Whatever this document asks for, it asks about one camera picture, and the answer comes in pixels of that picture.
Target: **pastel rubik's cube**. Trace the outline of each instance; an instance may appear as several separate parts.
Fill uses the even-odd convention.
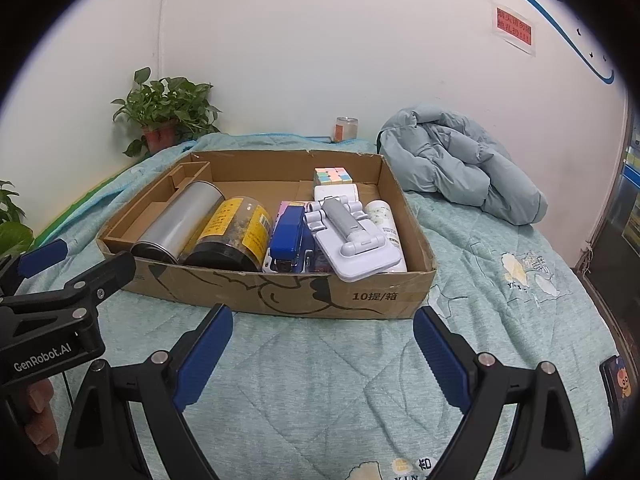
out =
[[[353,184],[353,180],[344,168],[316,168],[314,183],[316,186],[327,186],[330,184]]]

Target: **white spray can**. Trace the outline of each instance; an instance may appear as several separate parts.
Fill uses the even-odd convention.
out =
[[[385,272],[406,272],[404,253],[402,252],[402,245],[400,244],[400,237],[398,235],[398,229],[396,228],[396,222],[394,222],[394,215],[391,212],[391,206],[384,200],[374,200],[365,206],[364,211],[369,215],[371,221],[385,234],[386,239],[395,245],[402,255],[400,263],[387,269]]]

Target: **bedsheet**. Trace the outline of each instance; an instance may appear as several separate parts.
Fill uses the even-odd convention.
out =
[[[211,134],[153,156],[111,182],[50,238],[70,257],[25,282],[21,293],[59,288],[98,262],[95,235],[108,217],[186,150],[338,149],[373,152],[360,140],[327,145],[297,136]],[[476,351],[507,365],[554,362],[577,419],[586,462],[611,436],[598,365],[616,352],[577,278],[531,226],[513,226],[437,194],[408,192],[438,272],[425,304]],[[120,291],[99,308],[111,365],[170,348],[207,309]],[[75,395],[88,365],[67,373]],[[70,407],[62,378],[53,409]],[[142,408],[132,413],[150,470],[167,478]],[[503,413],[478,478],[492,478],[514,410]],[[411,320],[295,319],[234,314],[231,341],[184,418],[222,479],[422,480],[462,418],[449,406],[412,335]]]

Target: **cardboard box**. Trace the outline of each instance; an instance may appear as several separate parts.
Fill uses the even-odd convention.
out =
[[[354,283],[334,274],[228,272],[136,258],[136,276],[125,290],[181,303],[276,316],[337,319],[411,318],[436,272],[430,245],[380,155],[329,151],[217,151],[191,153],[118,211],[98,234],[107,256],[130,250],[138,237],[192,180],[207,180],[226,198],[260,201],[272,218],[283,200],[313,200],[314,168],[346,168],[364,205],[385,200],[410,272],[381,273]]]

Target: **finger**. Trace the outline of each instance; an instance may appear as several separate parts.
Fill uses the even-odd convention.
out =
[[[47,405],[42,413],[35,415],[24,427],[24,431],[36,446],[44,443],[50,436],[57,435],[58,428],[51,407]]]
[[[58,432],[56,432],[53,435],[51,435],[47,440],[45,440],[42,444],[36,447],[38,448],[38,451],[41,452],[43,455],[48,455],[58,449],[58,444],[60,444],[60,438],[58,437]]]
[[[29,406],[36,413],[41,413],[53,398],[53,385],[48,379],[43,379],[27,387]]]

